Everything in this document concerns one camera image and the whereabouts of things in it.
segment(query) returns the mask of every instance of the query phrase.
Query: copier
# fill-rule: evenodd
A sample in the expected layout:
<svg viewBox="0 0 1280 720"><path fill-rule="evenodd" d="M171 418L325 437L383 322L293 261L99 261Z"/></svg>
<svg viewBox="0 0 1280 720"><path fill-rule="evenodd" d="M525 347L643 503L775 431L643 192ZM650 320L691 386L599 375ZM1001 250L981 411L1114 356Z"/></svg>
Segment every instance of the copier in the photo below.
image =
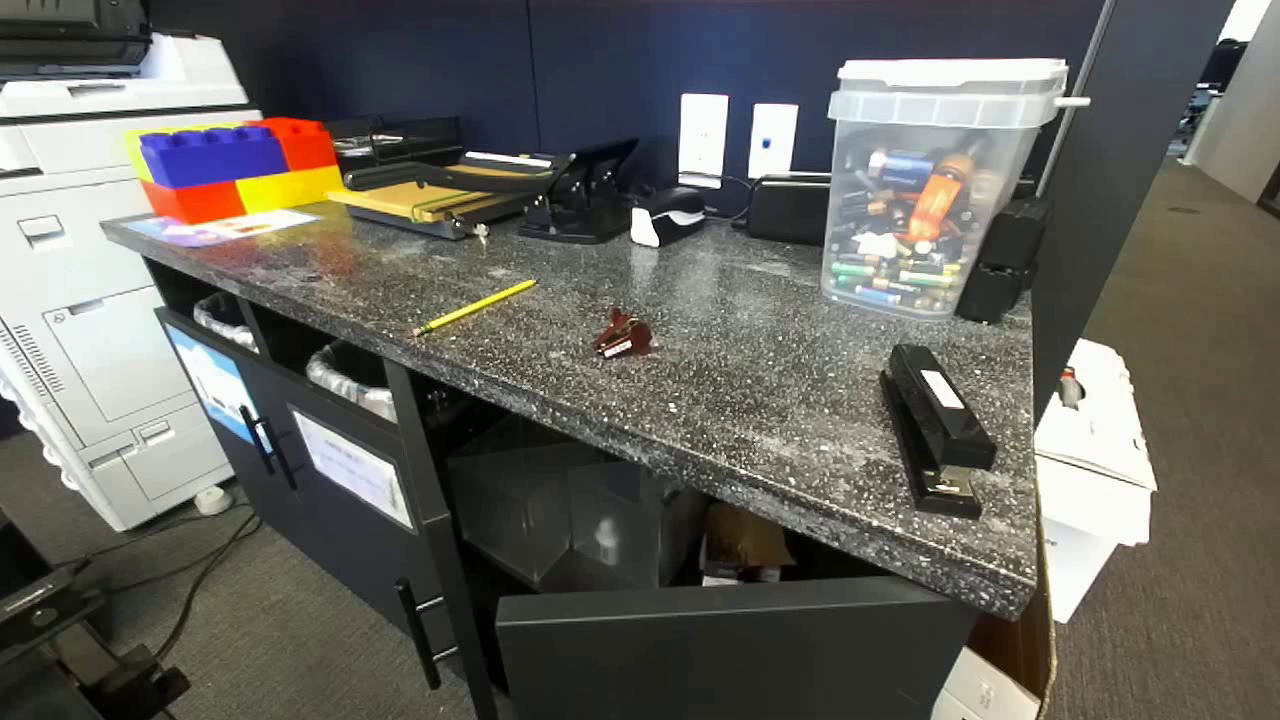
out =
<svg viewBox="0 0 1280 720"><path fill-rule="evenodd" d="M231 468L159 335L149 269L99 220L149 212L122 150L130 130L254 113L219 41L140 37L121 24L121 0L43 37L64 19L10 9L94 2L0 2L0 395L59 481L127 531Z"/></svg>

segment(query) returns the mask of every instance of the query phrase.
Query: white paper stack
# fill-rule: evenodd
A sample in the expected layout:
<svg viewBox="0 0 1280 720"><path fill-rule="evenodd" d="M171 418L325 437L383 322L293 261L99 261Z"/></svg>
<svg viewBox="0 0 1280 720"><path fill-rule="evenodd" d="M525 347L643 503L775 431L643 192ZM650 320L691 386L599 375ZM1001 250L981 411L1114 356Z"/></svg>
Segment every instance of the white paper stack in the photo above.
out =
<svg viewBox="0 0 1280 720"><path fill-rule="evenodd" d="M1154 473L1136 416L1125 356L1078 340L1072 352L1084 401L1048 401L1035 426L1040 510L1051 619L1069 622L1114 542L1152 541Z"/></svg>

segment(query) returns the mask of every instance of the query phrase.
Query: open cabinet door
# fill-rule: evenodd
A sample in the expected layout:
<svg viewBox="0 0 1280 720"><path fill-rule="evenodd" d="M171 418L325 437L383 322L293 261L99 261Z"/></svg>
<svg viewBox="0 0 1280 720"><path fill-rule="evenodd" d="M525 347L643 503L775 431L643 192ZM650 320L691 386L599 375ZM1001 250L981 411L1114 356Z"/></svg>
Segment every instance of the open cabinet door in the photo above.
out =
<svg viewBox="0 0 1280 720"><path fill-rule="evenodd" d="M896 575L506 594L521 720L918 720L974 612Z"/></svg>

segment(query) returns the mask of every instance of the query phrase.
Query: white sign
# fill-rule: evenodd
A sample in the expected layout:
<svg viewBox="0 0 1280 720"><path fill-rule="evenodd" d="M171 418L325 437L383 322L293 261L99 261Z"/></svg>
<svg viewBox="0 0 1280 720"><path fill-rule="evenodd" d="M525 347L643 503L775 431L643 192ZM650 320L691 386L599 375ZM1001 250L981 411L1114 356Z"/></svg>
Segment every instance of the white sign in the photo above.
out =
<svg viewBox="0 0 1280 720"><path fill-rule="evenodd" d="M362 503L372 503L374 510L383 510L389 520L412 526L404 490L398 490L398 476L395 463L372 455L367 448L334 437L333 426L306 418L304 411L293 411L313 468L325 473L333 482L338 482L342 490L358 496Z"/></svg>

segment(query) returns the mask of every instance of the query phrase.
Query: floor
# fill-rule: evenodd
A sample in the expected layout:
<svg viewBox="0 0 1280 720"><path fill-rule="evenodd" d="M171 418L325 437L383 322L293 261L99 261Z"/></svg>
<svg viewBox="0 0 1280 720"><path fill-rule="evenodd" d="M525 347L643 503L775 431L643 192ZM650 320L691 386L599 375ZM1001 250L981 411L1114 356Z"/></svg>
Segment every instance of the floor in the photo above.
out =
<svg viewBox="0 0 1280 720"><path fill-rule="evenodd" d="M1159 476L1149 546L1125 546L1060 630L1060 720L1242 720L1280 709L1280 220L1196 171L1159 171L1089 335L1138 382ZM0 444L0 510L51 554L121 542L40 461ZM121 586L216 546L245 506L140 535L99 559ZM159 644L188 575L117 601L117 637ZM253 535L201 592L171 665L184 720L472 714L455 680L426 693L404 637L295 554Z"/></svg>

